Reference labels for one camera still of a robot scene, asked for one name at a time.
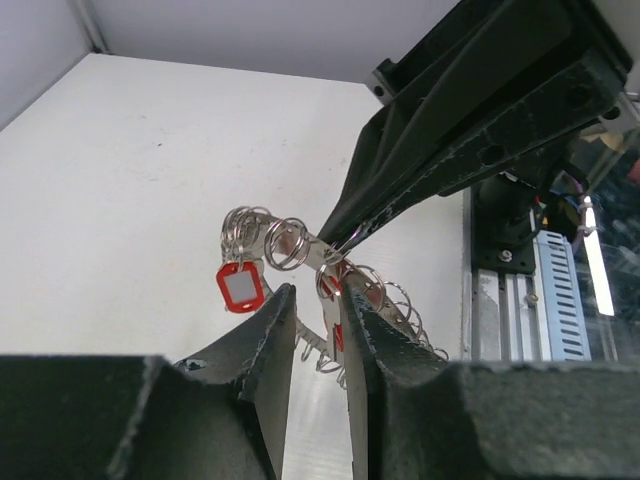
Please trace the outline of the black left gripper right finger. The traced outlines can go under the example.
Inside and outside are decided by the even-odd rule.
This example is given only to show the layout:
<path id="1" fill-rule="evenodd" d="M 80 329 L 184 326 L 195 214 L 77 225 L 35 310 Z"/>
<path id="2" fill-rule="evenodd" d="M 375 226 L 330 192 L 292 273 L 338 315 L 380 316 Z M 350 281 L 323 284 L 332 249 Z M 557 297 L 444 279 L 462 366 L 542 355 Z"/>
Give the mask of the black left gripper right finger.
<path id="1" fill-rule="evenodd" d="M 444 362 L 343 293 L 357 479 L 635 479 L 639 372 Z"/>

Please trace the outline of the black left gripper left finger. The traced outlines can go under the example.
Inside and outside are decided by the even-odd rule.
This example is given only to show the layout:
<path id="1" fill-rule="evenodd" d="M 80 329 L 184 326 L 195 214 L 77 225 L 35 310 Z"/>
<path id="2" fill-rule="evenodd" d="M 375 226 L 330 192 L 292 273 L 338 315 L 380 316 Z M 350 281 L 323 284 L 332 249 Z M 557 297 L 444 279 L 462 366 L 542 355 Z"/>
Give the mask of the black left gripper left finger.
<path id="1" fill-rule="evenodd" d="M 296 330 L 281 285 L 178 363 L 161 356 L 6 355 L 5 479 L 278 479 Z"/>

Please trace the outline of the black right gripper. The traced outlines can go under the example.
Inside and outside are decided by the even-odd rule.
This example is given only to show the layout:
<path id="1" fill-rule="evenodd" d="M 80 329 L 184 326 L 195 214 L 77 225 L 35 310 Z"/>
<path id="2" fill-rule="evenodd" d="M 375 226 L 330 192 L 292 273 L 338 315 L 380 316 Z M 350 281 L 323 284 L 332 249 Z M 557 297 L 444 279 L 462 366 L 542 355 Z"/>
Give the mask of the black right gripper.
<path id="1" fill-rule="evenodd" d="M 614 104 L 633 49 L 594 1 L 460 1 L 369 90 L 386 104 L 363 127 L 319 237 L 354 245 L 414 205 L 489 178 Z M 497 107 L 531 66 L 562 68 Z"/>

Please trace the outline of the red tag key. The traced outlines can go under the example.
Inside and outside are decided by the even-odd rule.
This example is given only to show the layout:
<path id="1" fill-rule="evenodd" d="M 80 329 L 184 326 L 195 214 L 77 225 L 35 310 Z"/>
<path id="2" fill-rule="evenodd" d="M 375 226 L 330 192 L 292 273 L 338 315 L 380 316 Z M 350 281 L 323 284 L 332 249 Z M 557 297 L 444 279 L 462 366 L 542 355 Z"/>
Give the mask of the red tag key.
<path id="1" fill-rule="evenodd" d="M 344 352 L 341 315 L 343 310 L 343 286 L 340 281 L 341 266 L 326 267 L 318 273 L 318 295 L 327 329 L 327 349 L 331 358 L 340 362 Z"/>

